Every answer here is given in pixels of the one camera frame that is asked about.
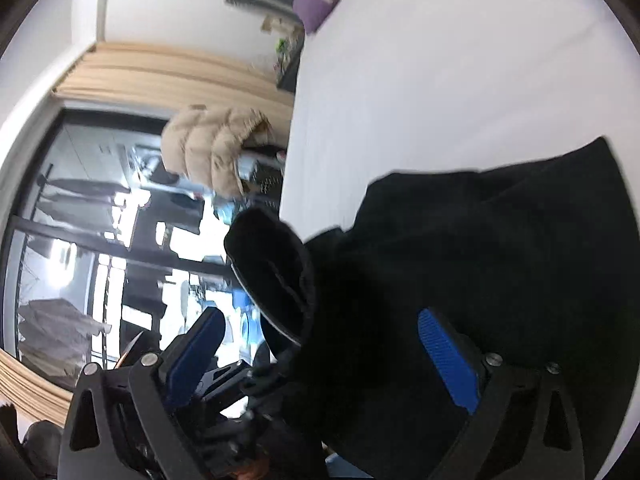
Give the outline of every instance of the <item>puffer jacket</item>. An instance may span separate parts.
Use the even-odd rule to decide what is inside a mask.
[[[167,171],[185,175],[224,198],[244,195],[238,174],[242,147],[278,145],[269,121],[258,110],[191,105],[162,131],[162,161]]]

